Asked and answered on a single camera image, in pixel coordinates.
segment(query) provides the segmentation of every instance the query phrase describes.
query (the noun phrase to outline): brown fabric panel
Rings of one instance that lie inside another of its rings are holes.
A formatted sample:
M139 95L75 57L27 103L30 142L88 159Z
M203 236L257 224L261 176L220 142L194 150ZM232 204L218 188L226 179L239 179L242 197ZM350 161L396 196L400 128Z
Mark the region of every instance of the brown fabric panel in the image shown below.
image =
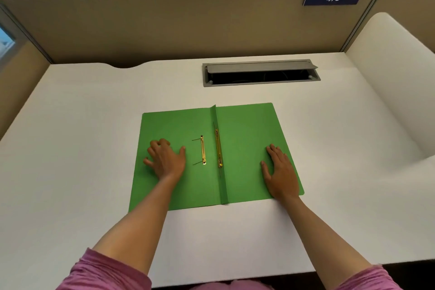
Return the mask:
M418 40L435 52L435 0L377 0L350 41L346 51L372 16L380 12L391 15Z
M371 0L3 0L55 63L338 52Z
M0 139L49 65L41 52L28 41L0 71Z

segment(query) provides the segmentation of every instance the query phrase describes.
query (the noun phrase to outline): pink sleeve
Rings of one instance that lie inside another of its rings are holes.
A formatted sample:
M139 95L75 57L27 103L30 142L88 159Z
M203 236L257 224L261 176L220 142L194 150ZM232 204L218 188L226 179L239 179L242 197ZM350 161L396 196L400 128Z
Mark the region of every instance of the pink sleeve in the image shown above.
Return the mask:
M142 272L87 249L56 290L151 290Z
M372 266L343 282L336 290L401 290L381 265Z

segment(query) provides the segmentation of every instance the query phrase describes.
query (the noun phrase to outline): hand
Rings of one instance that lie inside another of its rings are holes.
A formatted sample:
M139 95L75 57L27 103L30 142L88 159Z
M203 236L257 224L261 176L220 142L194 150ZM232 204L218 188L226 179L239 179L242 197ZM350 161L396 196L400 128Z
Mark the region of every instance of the hand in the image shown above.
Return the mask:
M299 183L287 155L274 145L266 147L266 150L271 156L275 168L275 172L271 176L267 164L261 161L261 170L269 193L281 203L287 198L299 198Z
M186 166L186 147L181 147L180 153L176 154L170 144L166 139L151 141L148 153L153 161L147 157L144 164L153 168L159 180L169 178L177 183Z

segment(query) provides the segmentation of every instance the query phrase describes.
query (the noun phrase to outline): pink shirt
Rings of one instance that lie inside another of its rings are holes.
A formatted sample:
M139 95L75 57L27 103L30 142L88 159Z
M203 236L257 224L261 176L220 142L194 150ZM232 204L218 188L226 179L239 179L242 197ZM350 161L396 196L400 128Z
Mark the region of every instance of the pink shirt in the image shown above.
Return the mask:
M87 249L56 290L151 290L151 280L142 272L96 251ZM231 284L206 283L192 290L270 290L256 281ZM400 290L382 266L372 266L343 282L337 290Z

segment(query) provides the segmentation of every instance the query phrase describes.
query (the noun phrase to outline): person's right arm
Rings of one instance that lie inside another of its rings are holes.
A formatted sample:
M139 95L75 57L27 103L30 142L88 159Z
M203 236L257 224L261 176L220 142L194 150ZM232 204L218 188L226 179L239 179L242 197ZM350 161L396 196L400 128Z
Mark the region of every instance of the person's right arm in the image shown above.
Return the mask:
M279 147L266 148L275 172L261 162L269 192L291 218L318 276L326 290L337 288L351 276L372 265L314 214L299 198L299 184L293 166Z

